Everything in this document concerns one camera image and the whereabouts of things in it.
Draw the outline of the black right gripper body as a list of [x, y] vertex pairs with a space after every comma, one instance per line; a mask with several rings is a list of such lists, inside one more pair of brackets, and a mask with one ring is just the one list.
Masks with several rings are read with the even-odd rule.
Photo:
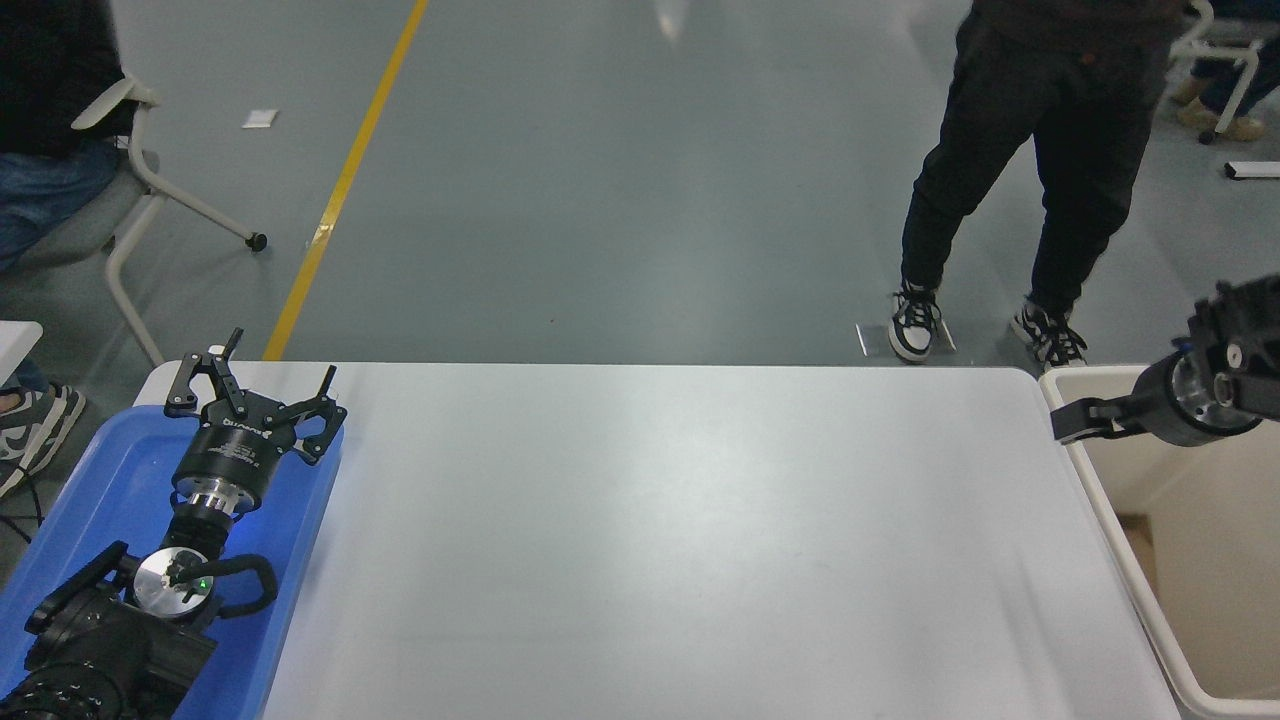
[[1176, 351], [1143, 370], [1133, 387], [1135, 423], [1165, 443], [1198, 447], [1219, 439], [1207, 416], [1216, 404], [1190, 355]]

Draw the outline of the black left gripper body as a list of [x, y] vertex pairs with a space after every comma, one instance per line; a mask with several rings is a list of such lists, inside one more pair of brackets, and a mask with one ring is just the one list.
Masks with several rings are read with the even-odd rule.
[[200, 427], [174, 471], [174, 489], [193, 497], [234, 486], [239, 501], [261, 501], [287, 450], [296, 442], [292, 427], [270, 427], [284, 406], [270, 398], [247, 398], [239, 418], [229, 400], [207, 404]]

